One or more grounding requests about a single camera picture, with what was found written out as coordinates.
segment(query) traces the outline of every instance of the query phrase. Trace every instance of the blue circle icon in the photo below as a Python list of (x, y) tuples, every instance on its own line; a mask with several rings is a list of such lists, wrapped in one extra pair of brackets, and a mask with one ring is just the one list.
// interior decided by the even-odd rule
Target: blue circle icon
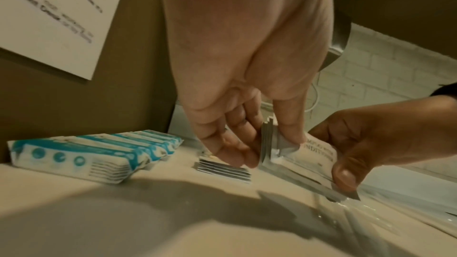
[(32, 151), (32, 156), (34, 158), (44, 158), (46, 151), (42, 148), (36, 148)]
[(54, 154), (54, 161), (61, 163), (65, 161), (65, 154), (62, 152), (58, 152)]
[(76, 157), (73, 162), (75, 163), (75, 166), (81, 167), (86, 163), (86, 159), (84, 157)]

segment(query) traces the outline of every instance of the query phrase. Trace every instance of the white paper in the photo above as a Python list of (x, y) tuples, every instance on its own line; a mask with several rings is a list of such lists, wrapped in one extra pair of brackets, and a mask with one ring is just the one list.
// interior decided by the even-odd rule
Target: white paper
[(0, 47), (91, 79), (119, 0), (0, 0)]

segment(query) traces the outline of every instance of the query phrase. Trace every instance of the wall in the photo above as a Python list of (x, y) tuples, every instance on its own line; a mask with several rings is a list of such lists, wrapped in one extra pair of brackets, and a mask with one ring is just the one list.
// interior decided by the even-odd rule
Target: wall
[[(456, 81), (457, 60), (353, 24), (343, 55), (315, 79), (320, 102), (306, 114), (306, 129), (337, 110), (422, 98)], [(308, 97), (309, 108), (314, 92)], [(457, 181), (457, 160), (412, 167)]]
[(0, 50), (0, 163), (11, 139), (166, 130), (175, 100), (160, 0), (120, 0), (92, 81)]

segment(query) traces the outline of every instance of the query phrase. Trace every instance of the table surface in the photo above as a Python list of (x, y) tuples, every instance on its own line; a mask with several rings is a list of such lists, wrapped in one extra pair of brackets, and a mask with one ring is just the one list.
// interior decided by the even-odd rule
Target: table surface
[[(0, 165), (0, 255), (364, 256), (313, 193), (255, 169), (251, 184), (204, 174), (197, 155), (182, 146), (115, 186)], [(398, 229), (373, 225), (392, 256), (455, 256), (457, 239), (362, 201)]]

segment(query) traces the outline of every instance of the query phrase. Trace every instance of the blue and white package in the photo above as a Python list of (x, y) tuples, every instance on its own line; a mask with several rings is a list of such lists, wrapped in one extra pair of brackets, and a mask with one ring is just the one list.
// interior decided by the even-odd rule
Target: blue and white package
[(153, 134), (153, 135), (156, 135), (156, 136), (162, 136), (163, 138), (172, 138), (172, 139), (175, 139), (178, 143), (178, 147), (182, 144), (182, 142), (184, 141), (183, 139), (181, 139), (180, 137), (177, 137), (177, 136), (173, 136), (173, 135), (170, 135), (170, 134), (167, 134), (167, 133), (162, 133), (162, 132), (157, 132), (157, 131), (154, 131), (154, 130), (151, 130), (151, 129), (146, 129), (146, 130), (143, 130), (142, 132), (145, 132), (145, 133), (149, 133), (149, 134)]
[(161, 140), (164, 140), (164, 141), (169, 141), (169, 142), (171, 142), (173, 144), (173, 147), (175, 149), (177, 149), (181, 145), (181, 141), (179, 140), (179, 138), (172, 138), (172, 137), (168, 137), (168, 136), (162, 136), (162, 135), (159, 135), (159, 134), (154, 134), (152, 132), (143, 131), (143, 130), (132, 132), (132, 133), (143, 135), (143, 136), (150, 137), (150, 138), (157, 138), (157, 139), (161, 139)]
[(135, 134), (135, 133), (119, 133), (119, 134), (113, 134), (113, 136), (127, 138), (127, 139), (135, 140), (138, 142), (142, 142), (142, 143), (148, 143), (151, 145), (158, 145), (158, 146), (164, 148), (167, 151), (168, 155), (171, 155), (175, 152), (173, 144), (170, 141), (164, 141), (164, 140), (157, 139), (157, 138), (150, 138), (150, 137), (142, 136), (142, 135)]
[(75, 143), (75, 144), (80, 144), (84, 146), (90, 146), (90, 147), (96, 147), (96, 148), (108, 148), (108, 149), (115, 149), (119, 151), (124, 151), (128, 153), (135, 154), (137, 160), (138, 160), (138, 166), (137, 169), (144, 168), (148, 163), (151, 162), (151, 158), (149, 154), (147, 154), (145, 151), (139, 149), (139, 148), (127, 148), (124, 146), (118, 146), (118, 145), (113, 145), (113, 144), (108, 144), (108, 143), (103, 143), (98, 140), (91, 140), (87, 138), (80, 138), (80, 137), (75, 137), (75, 136), (67, 136), (67, 137), (53, 137), (50, 139), (55, 139), (55, 140), (63, 140), (67, 141), (70, 143)]
[(138, 167), (135, 154), (49, 138), (9, 141), (14, 166), (102, 183), (117, 184)]
[(93, 141), (103, 142), (106, 144), (121, 146), (121, 147), (139, 149), (139, 150), (145, 152), (149, 156), (149, 158), (152, 162), (158, 161), (167, 155), (167, 151), (164, 148), (161, 148), (159, 146), (155, 146), (155, 145), (151, 145), (151, 144), (147, 144), (147, 143), (136, 142), (136, 141), (129, 140), (126, 138), (116, 137), (116, 136), (112, 136), (112, 135), (108, 135), (108, 134), (85, 135), (85, 136), (79, 136), (79, 137), (90, 139)]

